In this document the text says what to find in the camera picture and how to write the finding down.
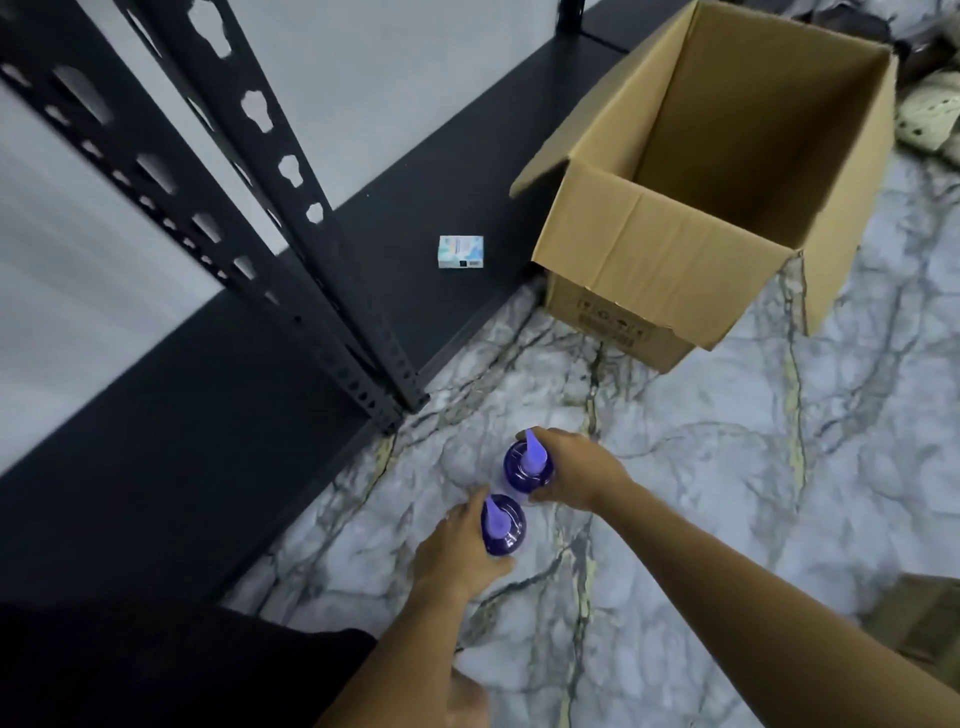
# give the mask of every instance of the hand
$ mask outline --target hand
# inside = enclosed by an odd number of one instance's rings
[[[414,589],[447,590],[466,606],[494,579],[514,570],[513,557],[494,559],[483,543],[480,514],[489,493],[490,488],[481,488],[468,502],[455,505],[418,546]]]
[[[606,493],[633,484],[620,461],[589,438],[556,427],[533,430],[553,460],[554,474],[548,485],[530,494],[531,501],[557,501],[595,513]],[[526,432],[518,432],[516,438],[524,440]]]

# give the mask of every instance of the gray wall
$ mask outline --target gray wall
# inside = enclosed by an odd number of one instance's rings
[[[110,0],[81,0],[267,244],[284,243]],[[334,205],[550,38],[556,0],[232,0]],[[0,472],[218,290],[0,87]]]

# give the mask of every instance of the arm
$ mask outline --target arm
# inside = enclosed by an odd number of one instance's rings
[[[599,445],[559,430],[536,434],[557,475],[535,500],[609,523],[764,725],[960,724],[960,695],[684,520]]]
[[[417,549],[403,610],[317,728],[441,728],[457,632],[467,603],[514,560],[492,559],[480,535],[489,489],[456,506]]]

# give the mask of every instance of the box flap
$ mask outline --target box flap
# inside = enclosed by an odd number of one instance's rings
[[[712,349],[793,254],[572,159],[533,259]]]
[[[897,60],[887,54],[879,83],[873,84],[873,103],[804,242],[807,335],[814,333],[830,312],[873,214],[876,193],[894,145],[896,78]],[[864,84],[864,88],[869,90],[870,86]]]
[[[580,100],[580,103],[577,104],[557,130],[543,142],[543,146],[540,147],[540,150],[534,158],[527,163],[523,171],[520,172],[516,180],[514,180],[514,183],[510,186],[511,197],[518,195],[539,177],[576,153],[578,145],[585,141],[584,137],[594,122],[601,114],[608,111],[614,99],[628,87],[628,82],[634,77],[637,70],[647,59],[654,54],[654,51],[662,47],[662,41],[665,41],[670,46],[670,53],[664,55],[673,57],[672,61],[665,61],[669,62],[669,70],[672,71],[673,64],[676,62],[676,58],[683,48],[684,36],[689,28],[696,7],[697,3],[692,2],[677,12],[670,20],[657,28],[649,37],[631,51],[630,54],[625,56],[622,61],[600,79],[597,85],[588,91],[587,95]],[[669,80],[670,76],[669,73],[667,73],[661,84],[661,100],[663,93],[666,92],[666,88],[669,85]],[[649,126],[653,126],[659,105],[660,102],[657,101],[656,104],[649,109]],[[651,106],[649,99],[646,101],[645,106],[647,108]],[[638,124],[635,118],[630,119],[628,116],[627,120],[634,126]],[[630,136],[636,139],[637,134],[636,132],[632,132]],[[595,148],[598,146],[596,143],[597,138],[597,134],[592,136],[591,147]]]

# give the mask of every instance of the small box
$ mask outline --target small box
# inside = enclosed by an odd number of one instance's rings
[[[533,253],[547,310],[661,372],[713,349],[798,258],[830,312],[893,147],[890,49],[693,2],[546,140],[512,196],[563,182]]]
[[[437,265],[440,268],[483,268],[483,235],[441,235]]]

